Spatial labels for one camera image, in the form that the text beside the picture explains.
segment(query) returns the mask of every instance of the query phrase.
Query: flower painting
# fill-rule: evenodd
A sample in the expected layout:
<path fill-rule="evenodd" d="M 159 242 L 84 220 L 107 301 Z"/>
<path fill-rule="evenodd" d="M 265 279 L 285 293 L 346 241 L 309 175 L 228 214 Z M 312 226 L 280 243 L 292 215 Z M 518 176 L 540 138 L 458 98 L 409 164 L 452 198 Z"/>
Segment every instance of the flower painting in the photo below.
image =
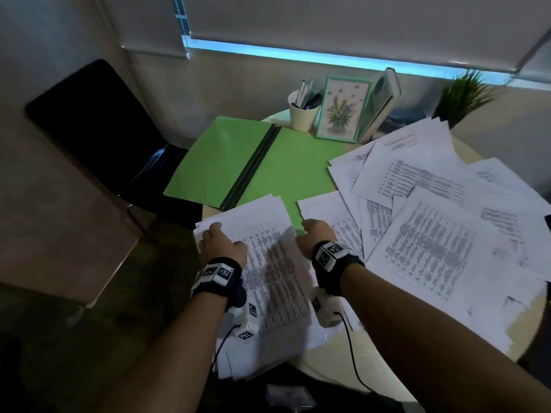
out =
<path fill-rule="evenodd" d="M 354 142 L 370 81 L 328 76 L 318 138 Z"/>

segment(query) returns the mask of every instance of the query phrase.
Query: pen holder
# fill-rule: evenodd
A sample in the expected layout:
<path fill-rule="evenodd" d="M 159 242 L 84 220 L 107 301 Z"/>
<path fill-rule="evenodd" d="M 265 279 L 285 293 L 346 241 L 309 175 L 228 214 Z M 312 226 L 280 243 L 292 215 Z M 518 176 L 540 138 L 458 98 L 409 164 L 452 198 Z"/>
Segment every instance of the pen holder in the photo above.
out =
<path fill-rule="evenodd" d="M 298 131 L 309 131 L 312 127 L 313 121 L 316 119 L 317 112 L 320 110 L 321 105 L 313 108 L 312 110 L 302 110 L 295 106 L 292 106 L 296 100 L 296 95 L 299 93 L 299 90 L 293 91 L 287 97 L 287 102 L 289 103 L 289 114 L 291 115 L 291 127 Z"/>

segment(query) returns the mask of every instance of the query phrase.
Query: black chair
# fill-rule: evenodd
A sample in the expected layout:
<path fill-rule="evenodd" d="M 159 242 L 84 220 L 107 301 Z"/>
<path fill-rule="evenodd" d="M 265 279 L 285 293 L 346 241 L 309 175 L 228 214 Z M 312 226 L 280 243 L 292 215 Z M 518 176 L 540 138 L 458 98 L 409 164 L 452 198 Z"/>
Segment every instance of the black chair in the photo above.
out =
<path fill-rule="evenodd" d="M 161 136 L 141 103 L 103 59 L 32 100 L 25 112 L 109 191 L 189 229 L 202 206 L 163 191 L 187 150 Z"/>

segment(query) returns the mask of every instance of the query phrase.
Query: light green folder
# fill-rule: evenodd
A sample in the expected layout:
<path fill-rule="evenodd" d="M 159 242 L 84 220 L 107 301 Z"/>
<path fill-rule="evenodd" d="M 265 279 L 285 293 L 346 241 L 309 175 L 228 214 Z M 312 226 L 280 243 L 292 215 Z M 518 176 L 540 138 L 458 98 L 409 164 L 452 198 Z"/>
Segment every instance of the light green folder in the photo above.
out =
<path fill-rule="evenodd" d="M 270 129 L 266 122 L 218 117 L 184 157 L 165 195 L 221 208 Z M 272 142 L 265 156 L 259 155 L 259 165 L 236 203 L 281 196 L 293 226 L 300 229 L 296 202 L 334 191 L 327 161 L 346 152 L 346 144 L 286 128 L 272 135 Z"/>

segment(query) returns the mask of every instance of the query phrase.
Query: table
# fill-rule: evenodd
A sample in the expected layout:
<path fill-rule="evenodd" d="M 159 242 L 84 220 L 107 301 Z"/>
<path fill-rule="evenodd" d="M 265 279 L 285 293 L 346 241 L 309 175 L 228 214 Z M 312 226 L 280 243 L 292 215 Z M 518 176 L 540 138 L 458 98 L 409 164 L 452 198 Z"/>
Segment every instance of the table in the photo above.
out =
<path fill-rule="evenodd" d="M 274 114 L 263 121 L 290 128 L 289 110 Z M 452 138 L 453 147 L 458 156 L 465 163 L 472 163 L 483 159 L 477 152 L 465 145 L 462 141 Z M 360 145 L 348 144 L 347 151 Z M 220 213 L 220 210 L 203 206 L 203 218 Z M 513 361 L 517 361 L 526 352 L 534 339 L 543 316 L 546 305 L 546 293 L 543 292 L 509 327 L 507 333 L 513 344 L 507 354 Z M 375 345 L 365 331 L 352 332 L 354 358 L 358 367 L 358 374 L 364 382 L 375 391 L 392 397 L 401 402 L 413 402 L 415 398 L 390 370 L 386 362 L 379 355 Z M 350 348 L 346 333 L 336 335 L 327 345 L 307 350 L 302 355 L 290 360 L 290 363 L 305 374 L 332 384 L 343 385 L 358 391 L 366 391 L 358 382 L 350 358 Z"/>

